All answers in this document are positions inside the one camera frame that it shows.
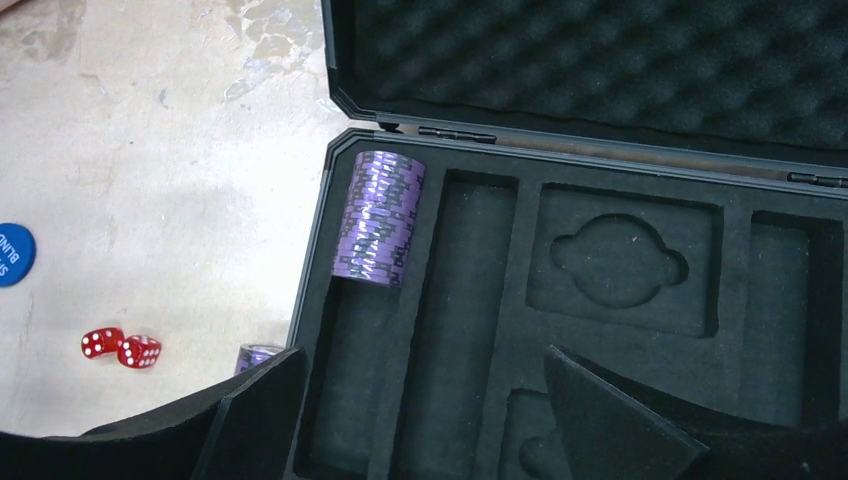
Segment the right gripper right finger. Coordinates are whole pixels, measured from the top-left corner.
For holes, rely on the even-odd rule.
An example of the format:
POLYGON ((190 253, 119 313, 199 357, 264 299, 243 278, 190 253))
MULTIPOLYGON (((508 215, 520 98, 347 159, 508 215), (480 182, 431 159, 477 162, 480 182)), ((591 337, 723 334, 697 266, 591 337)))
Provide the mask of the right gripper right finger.
POLYGON ((544 355, 576 479, 844 479, 847 423, 787 427, 738 417, 619 375, 564 347, 544 355))

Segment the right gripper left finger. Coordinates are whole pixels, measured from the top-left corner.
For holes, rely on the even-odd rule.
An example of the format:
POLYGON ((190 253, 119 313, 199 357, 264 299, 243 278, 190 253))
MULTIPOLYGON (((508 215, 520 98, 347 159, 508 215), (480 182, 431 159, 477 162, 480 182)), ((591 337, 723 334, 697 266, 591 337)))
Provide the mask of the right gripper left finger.
POLYGON ((308 373, 289 348, 216 385, 77 437, 1 435, 4 479, 281 479, 308 373))

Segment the purple poker chip stack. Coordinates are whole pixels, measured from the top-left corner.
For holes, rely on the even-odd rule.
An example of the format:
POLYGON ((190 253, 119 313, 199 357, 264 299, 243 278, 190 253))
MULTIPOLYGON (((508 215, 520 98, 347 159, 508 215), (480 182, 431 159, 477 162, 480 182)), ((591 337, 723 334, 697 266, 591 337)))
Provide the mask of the purple poker chip stack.
POLYGON ((399 287, 415 230, 426 168, 390 151, 356 154, 332 275, 399 287))

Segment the blue small blind button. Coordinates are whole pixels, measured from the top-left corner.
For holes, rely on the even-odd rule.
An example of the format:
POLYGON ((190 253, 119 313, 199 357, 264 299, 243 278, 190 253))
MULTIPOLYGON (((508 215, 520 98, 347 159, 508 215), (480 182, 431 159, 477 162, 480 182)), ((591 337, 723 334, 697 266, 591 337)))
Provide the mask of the blue small blind button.
POLYGON ((36 258, 33 234, 17 223, 1 224, 1 287, 11 287, 30 272, 36 258))

